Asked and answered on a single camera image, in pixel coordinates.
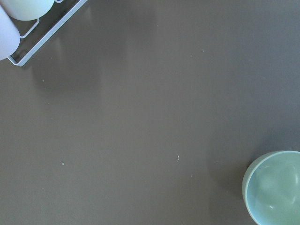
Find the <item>light green ceramic bowl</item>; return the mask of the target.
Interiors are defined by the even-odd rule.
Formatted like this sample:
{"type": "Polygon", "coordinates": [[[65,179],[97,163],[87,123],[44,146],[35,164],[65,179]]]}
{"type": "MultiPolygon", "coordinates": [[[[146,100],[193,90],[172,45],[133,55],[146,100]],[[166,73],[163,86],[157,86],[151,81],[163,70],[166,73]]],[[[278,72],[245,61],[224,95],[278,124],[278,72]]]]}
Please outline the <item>light green ceramic bowl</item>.
{"type": "Polygon", "coordinates": [[[300,153],[274,151],[258,157],[244,174],[242,196],[257,225],[298,225],[300,153]]]}

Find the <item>white cup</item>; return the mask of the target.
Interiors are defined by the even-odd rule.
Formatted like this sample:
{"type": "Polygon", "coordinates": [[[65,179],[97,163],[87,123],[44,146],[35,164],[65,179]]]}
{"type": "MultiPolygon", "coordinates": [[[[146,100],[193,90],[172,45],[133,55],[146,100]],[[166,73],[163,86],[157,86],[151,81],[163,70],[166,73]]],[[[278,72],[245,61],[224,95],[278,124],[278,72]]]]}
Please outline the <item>white cup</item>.
{"type": "Polygon", "coordinates": [[[0,60],[12,55],[20,44],[20,33],[5,10],[0,7],[0,60]]]}

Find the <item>pale green cup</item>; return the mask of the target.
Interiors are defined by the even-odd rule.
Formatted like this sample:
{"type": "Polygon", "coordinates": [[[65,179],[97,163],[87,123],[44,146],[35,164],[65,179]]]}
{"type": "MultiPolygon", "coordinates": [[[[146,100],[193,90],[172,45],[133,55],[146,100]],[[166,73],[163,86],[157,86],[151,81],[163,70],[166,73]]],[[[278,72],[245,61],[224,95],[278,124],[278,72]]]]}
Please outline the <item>pale green cup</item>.
{"type": "Polygon", "coordinates": [[[54,0],[1,0],[6,13],[20,21],[35,20],[45,15],[53,6],[54,0]]]}

